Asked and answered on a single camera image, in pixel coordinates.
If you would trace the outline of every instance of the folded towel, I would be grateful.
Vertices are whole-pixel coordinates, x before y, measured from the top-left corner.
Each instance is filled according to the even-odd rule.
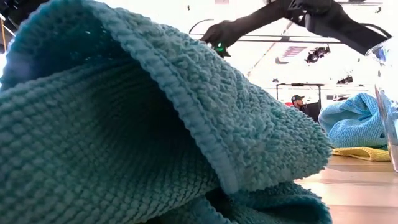
[[[366,161],[390,161],[388,151],[381,149],[372,149],[370,147],[349,147],[333,149],[333,155],[351,156]]]
[[[367,93],[357,94],[323,108],[318,120],[333,147],[386,149],[387,139],[377,100]]]
[[[53,0],[2,82],[2,224],[331,223],[319,125],[173,27]]]

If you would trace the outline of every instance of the black gloved hand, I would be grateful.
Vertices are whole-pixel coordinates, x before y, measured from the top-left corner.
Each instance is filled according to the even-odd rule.
[[[206,43],[211,43],[213,46],[217,46],[219,43],[222,43],[225,47],[229,47],[241,38],[241,36],[242,35],[237,31],[237,27],[234,22],[223,21],[209,27],[205,35],[200,40]]]

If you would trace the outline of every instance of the ceiling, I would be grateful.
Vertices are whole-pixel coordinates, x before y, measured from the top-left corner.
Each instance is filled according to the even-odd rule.
[[[394,24],[383,22],[382,2],[366,1],[366,4],[341,3],[346,13],[360,23],[377,25],[387,31]],[[205,21],[197,25],[192,33],[194,38],[203,35],[207,28],[217,21]],[[329,43],[331,54],[317,63],[307,64],[304,59],[315,47],[325,47]],[[232,65],[248,75],[257,85],[272,84],[278,78],[280,82],[317,82],[336,83],[347,75],[356,76],[354,81],[360,84],[374,83],[373,72],[366,68],[363,56],[336,39],[317,36],[305,28],[281,19],[244,36],[228,49],[232,55],[227,58]]]

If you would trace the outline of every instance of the microfiber cloth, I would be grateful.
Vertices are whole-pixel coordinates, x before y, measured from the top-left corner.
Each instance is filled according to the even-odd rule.
[[[323,108],[318,121],[333,147],[386,149],[387,139],[375,97],[359,93]]]
[[[53,0],[6,58],[1,224],[331,223],[320,126],[187,34]]]
[[[390,161],[388,151],[382,149],[373,149],[370,147],[349,147],[333,149],[333,155],[350,156],[366,161]]]

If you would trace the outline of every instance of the wooden table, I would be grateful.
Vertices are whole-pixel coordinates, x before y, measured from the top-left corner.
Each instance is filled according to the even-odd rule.
[[[322,197],[334,224],[398,223],[398,174],[390,162],[333,156],[326,170],[296,183]]]

